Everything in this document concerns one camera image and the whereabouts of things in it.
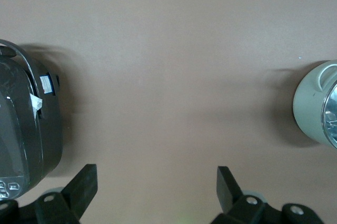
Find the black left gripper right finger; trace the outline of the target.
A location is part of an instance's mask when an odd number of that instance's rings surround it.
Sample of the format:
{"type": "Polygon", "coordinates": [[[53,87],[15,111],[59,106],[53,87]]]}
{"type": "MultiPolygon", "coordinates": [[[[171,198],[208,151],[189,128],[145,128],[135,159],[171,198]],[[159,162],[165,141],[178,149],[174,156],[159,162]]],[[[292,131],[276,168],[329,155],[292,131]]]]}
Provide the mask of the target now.
{"type": "Polygon", "coordinates": [[[216,194],[222,213],[217,223],[260,223],[265,203],[254,195],[245,195],[226,166],[217,168],[216,194]]]}

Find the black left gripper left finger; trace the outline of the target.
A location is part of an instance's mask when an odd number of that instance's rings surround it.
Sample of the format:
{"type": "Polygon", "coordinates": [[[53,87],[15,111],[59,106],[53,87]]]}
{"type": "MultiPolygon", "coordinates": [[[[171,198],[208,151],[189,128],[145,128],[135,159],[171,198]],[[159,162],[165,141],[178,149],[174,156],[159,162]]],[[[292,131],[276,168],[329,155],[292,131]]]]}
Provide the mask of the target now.
{"type": "Polygon", "coordinates": [[[97,193],[97,165],[87,164],[61,190],[35,201],[38,223],[79,223],[97,193]]]}

